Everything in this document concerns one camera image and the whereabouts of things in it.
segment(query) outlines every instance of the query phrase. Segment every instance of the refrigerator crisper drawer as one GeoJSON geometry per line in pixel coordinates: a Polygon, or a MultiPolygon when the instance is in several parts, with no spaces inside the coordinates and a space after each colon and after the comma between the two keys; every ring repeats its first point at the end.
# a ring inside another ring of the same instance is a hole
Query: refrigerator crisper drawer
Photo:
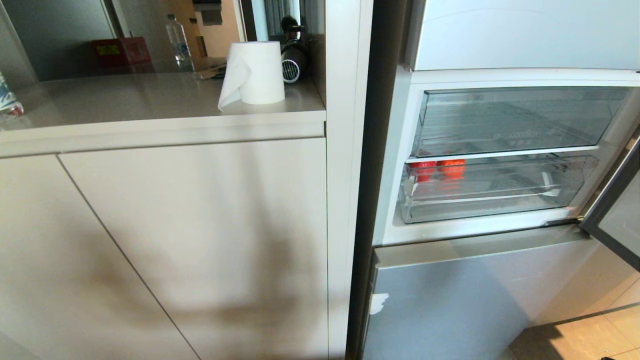
{"type": "Polygon", "coordinates": [[[399,194],[403,220],[411,224],[563,208],[598,163],[591,156],[507,159],[406,165],[399,194]]]}
{"type": "Polygon", "coordinates": [[[425,91],[412,156],[596,145],[629,88],[425,91]]]}

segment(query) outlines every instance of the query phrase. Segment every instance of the red tomato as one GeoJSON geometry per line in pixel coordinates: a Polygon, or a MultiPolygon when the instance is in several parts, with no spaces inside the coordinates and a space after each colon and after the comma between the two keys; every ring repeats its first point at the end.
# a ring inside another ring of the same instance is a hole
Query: red tomato
{"type": "Polygon", "coordinates": [[[409,163],[410,168],[414,168],[416,173],[416,183],[426,183],[431,179],[431,175],[436,171],[435,161],[421,161],[419,163],[409,163]]]}
{"type": "Polygon", "coordinates": [[[438,161],[438,171],[448,179],[464,179],[467,163],[464,159],[451,159],[438,161]]]}

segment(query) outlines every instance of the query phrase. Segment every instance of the plastic bottle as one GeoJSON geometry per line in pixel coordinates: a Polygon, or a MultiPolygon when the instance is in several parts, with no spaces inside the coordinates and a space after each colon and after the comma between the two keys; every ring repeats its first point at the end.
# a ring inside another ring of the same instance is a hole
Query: plastic bottle
{"type": "Polygon", "coordinates": [[[9,90],[9,86],[0,72],[0,120],[10,120],[22,116],[24,109],[15,94],[9,90]]]}
{"type": "Polygon", "coordinates": [[[189,45],[187,45],[187,36],[184,35],[184,27],[175,19],[174,14],[167,15],[167,18],[169,22],[166,24],[166,32],[169,33],[175,59],[186,61],[191,58],[191,52],[189,45]]]}

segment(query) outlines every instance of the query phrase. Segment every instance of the white shelf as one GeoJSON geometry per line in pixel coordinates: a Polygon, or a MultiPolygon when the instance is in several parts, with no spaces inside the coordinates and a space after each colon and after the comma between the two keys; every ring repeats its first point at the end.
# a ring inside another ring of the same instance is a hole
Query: white shelf
{"type": "Polygon", "coordinates": [[[47,81],[20,88],[25,115],[0,122],[0,157],[52,152],[324,136],[326,110],[310,81],[285,100],[218,109],[221,79],[188,73],[47,81]]]}

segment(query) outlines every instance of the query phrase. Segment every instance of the cabinet panel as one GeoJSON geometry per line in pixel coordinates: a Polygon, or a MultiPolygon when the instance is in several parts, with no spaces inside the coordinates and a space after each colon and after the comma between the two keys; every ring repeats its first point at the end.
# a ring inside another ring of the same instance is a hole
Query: cabinet panel
{"type": "Polygon", "coordinates": [[[0,331],[0,354],[7,360],[41,360],[0,331]]]}
{"type": "Polygon", "coordinates": [[[46,360],[196,359],[55,156],[0,160],[0,331],[46,360]]]}
{"type": "Polygon", "coordinates": [[[324,139],[61,159],[202,359],[326,357],[324,139]]]}

